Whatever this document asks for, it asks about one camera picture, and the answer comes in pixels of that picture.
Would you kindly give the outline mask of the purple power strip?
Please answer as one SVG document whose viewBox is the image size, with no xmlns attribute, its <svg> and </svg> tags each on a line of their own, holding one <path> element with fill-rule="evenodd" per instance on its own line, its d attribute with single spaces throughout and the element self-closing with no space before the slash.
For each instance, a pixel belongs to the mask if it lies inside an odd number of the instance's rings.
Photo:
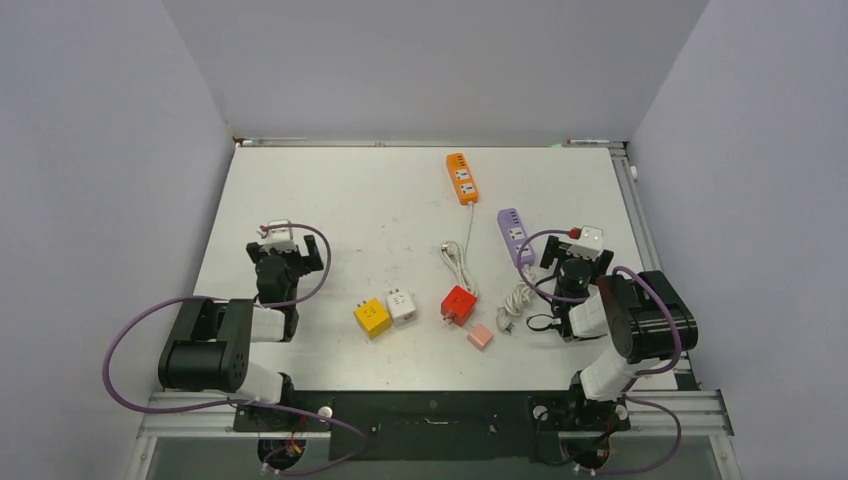
<svg viewBox="0 0 848 480">
<path fill-rule="evenodd" d="M 533 248 L 521 248 L 528 234 L 517 210 L 500 210 L 497 213 L 497 223 L 512 263 L 518 268 L 533 265 L 536 260 Z"/>
</svg>

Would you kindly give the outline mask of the yellow cube plug adapter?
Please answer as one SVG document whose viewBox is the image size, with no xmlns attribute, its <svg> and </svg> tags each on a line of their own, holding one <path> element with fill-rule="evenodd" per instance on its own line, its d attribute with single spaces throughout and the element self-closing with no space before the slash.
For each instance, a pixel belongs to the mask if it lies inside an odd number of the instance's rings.
<svg viewBox="0 0 848 480">
<path fill-rule="evenodd" d="M 374 340 L 392 326 L 392 318 L 377 298 L 371 298 L 353 311 L 357 324 L 369 340 Z"/>
</svg>

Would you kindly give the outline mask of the orange power strip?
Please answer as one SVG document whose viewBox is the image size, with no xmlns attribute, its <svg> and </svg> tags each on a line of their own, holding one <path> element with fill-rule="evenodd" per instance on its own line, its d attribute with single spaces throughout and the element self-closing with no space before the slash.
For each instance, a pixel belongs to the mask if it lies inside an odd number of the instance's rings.
<svg viewBox="0 0 848 480">
<path fill-rule="evenodd" d="M 459 203 L 463 206 L 476 204 L 479 201 L 479 190 L 465 155 L 462 153 L 447 155 L 446 168 Z"/>
</svg>

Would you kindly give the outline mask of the red cube plug adapter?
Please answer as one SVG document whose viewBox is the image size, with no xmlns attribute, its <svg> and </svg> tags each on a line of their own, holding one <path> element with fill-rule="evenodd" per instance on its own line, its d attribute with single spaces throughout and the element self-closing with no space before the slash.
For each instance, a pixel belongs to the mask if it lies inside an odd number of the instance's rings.
<svg viewBox="0 0 848 480">
<path fill-rule="evenodd" d="M 477 297 L 474 294 L 456 285 L 441 302 L 442 318 L 449 324 L 463 327 L 472 315 L 476 303 Z"/>
</svg>

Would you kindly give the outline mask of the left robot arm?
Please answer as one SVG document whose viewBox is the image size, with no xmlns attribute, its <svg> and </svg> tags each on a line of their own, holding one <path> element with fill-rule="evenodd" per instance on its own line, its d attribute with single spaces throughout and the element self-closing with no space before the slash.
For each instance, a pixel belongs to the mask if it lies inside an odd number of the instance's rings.
<svg viewBox="0 0 848 480">
<path fill-rule="evenodd" d="M 290 376 L 251 361 L 249 354 L 255 343 L 285 343 L 296 333 L 300 279 L 325 269 L 316 238 L 306 235 L 303 242 L 304 253 L 285 229 L 246 245 L 256 275 L 254 299 L 182 303 L 157 367 L 162 387 L 260 402 L 259 417 L 270 428 L 294 424 L 298 403 Z"/>
</svg>

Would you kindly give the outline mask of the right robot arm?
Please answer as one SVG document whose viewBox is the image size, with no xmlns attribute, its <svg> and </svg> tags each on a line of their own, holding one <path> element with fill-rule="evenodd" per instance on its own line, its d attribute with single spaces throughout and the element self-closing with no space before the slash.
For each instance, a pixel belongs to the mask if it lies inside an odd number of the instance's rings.
<svg viewBox="0 0 848 480">
<path fill-rule="evenodd" d="M 698 341 L 694 315 L 662 271 L 611 268 L 613 257 L 598 240 L 571 232 L 565 241 L 550 235 L 540 262 L 552 269 L 551 328 L 565 341 L 611 341 L 576 374 L 578 392 L 564 403 L 579 428 L 599 421 L 604 401 L 620 398 L 637 379 L 673 369 Z"/>
</svg>

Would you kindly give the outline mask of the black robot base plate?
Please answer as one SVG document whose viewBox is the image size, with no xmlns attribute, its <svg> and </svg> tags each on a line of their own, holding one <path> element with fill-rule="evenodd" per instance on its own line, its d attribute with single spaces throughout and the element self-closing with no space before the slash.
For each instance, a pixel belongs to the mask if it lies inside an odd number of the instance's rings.
<svg viewBox="0 0 848 480">
<path fill-rule="evenodd" d="M 631 423 L 620 401 L 577 390 L 296 391 L 294 412 L 237 410 L 239 433 L 280 434 L 300 448 L 319 439 L 331 460 L 471 461 L 526 457 L 554 462 L 606 445 Z"/>
</svg>

